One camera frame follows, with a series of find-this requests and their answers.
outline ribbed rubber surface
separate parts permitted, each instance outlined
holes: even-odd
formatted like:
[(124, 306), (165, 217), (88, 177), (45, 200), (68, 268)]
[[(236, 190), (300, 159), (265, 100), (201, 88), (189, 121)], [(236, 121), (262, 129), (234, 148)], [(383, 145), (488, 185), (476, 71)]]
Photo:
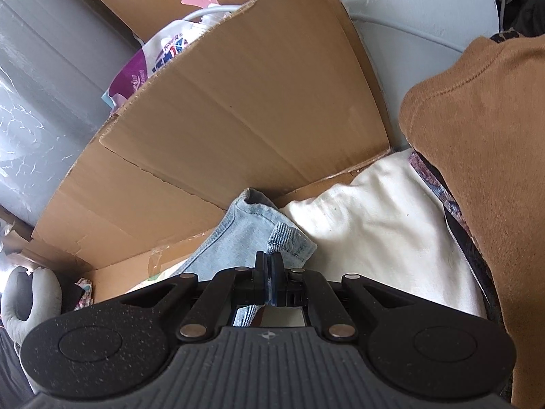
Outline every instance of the ribbed rubber surface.
[(132, 394), (104, 402), (39, 395), (26, 409), (492, 409), (497, 396), (458, 404), (417, 400), (389, 388), (355, 348), (313, 328), (225, 327), (213, 341), (185, 345), (167, 370)]

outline white cloth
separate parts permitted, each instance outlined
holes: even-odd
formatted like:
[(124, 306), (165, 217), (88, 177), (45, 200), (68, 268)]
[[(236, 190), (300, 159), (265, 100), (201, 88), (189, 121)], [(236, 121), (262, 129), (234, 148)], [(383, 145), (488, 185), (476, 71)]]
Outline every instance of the white cloth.
[(442, 204), (407, 161), (410, 152), (380, 159), (350, 185), (337, 184), (281, 209), (318, 244), (305, 267), (330, 281), (357, 273), (486, 318)]

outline brown fabric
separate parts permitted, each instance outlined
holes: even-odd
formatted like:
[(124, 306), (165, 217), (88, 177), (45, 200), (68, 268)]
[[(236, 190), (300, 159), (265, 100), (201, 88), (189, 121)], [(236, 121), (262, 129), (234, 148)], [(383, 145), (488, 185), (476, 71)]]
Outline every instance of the brown fabric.
[(405, 96), (401, 130), (440, 170), (517, 347), (512, 403), (545, 404), (545, 38), (476, 39)]

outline denim jeans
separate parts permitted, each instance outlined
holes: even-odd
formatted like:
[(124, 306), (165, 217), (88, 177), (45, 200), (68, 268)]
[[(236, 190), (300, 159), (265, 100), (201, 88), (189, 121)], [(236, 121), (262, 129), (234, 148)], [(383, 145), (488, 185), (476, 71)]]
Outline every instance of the denim jeans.
[[(191, 272), (201, 281), (211, 280), (222, 269), (254, 267), (258, 251), (278, 252), (286, 268), (299, 268), (316, 247), (271, 200), (248, 188), (231, 203), (214, 232), (172, 275)], [(249, 325), (257, 309), (240, 309), (234, 325)]]

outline silver rivet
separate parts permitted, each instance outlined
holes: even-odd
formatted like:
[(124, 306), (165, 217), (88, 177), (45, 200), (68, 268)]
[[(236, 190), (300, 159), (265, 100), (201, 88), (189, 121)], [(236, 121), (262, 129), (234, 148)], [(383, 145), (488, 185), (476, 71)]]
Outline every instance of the silver rivet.
[(206, 327), (202, 324), (186, 324), (180, 327), (180, 335), (187, 338), (197, 338), (206, 334)]
[(329, 327), (328, 332), (335, 338), (348, 338), (356, 333), (356, 329), (349, 324), (334, 324), (333, 326)]

